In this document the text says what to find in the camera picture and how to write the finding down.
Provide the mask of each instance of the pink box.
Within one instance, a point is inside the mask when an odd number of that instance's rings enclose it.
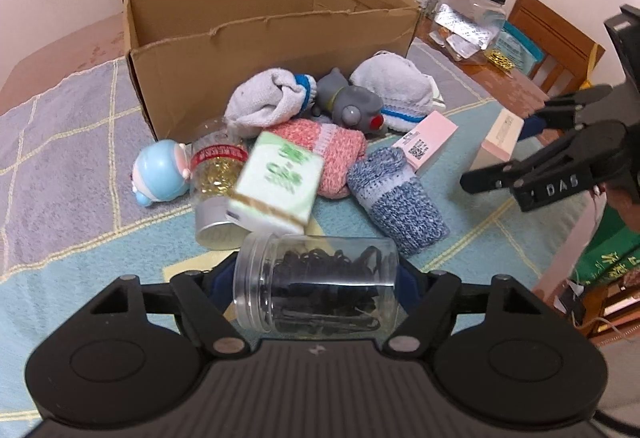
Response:
[[[404,151],[406,159],[419,176],[437,160],[434,155],[444,147],[457,128],[452,121],[434,111],[394,143],[393,147]]]
[[[523,125],[522,118],[502,108],[491,130],[480,144],[470,170],[509,161]]]

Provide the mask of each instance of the barcode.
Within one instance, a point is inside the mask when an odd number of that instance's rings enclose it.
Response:
[[[416,160],[421,160],[428,150],[428,145],[424,141],[418,140],[415,145],[409,149],[409,154]]]
[[[420,134],[417,131],[411,131],[408,132],[407,134],[405,134],[402,138],[400,138],[400,142],[402,143],[402,145],[407,145],[411,140],[413,140],[418,134]]]
[[[504,123],[500,125],[500,129],[498,130],[498,134],[495,135],[496,139],[498,140],[498,144],[502,145],[502,142],[504,142],[504,139],[507,136],[507,133],[509,132],[509,130],[511,129],[512,124],[513,124],[513,117],[508,116],[507,118],[504,119]]]

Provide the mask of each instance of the rubber toy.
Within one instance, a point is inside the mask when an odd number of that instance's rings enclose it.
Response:
[[[357,129],[364,134],[385,135],[385,119],[380,114],[383,107],[382,98],[365,87],[350,85],[340,69],[334,68],[318,80],[312,114],[328,113],[340,127]]]
[[[190,178],[184,143],[160,140],[140,151],[133,163],[131,189],[138,204],[149,207],[183,195],[189,190]]]

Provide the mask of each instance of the gray toy cat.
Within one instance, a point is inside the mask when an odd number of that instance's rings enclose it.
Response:
[[[318,80],[316,103],[311,110],[314,116],[329,113],[332,121],[346,129],[357,129],[364,134],[383,136],[387,128],[380,111],[382,98],[359,85],[350,85],[334,68]]]

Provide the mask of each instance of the pink knit sock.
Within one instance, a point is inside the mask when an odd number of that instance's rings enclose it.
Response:
[[[367,141],[360,131],[298,118],[274,125],[267,131],[300,145],[324,158],[318,194],[338,199],[349,195],[347,171],[364,157]]]

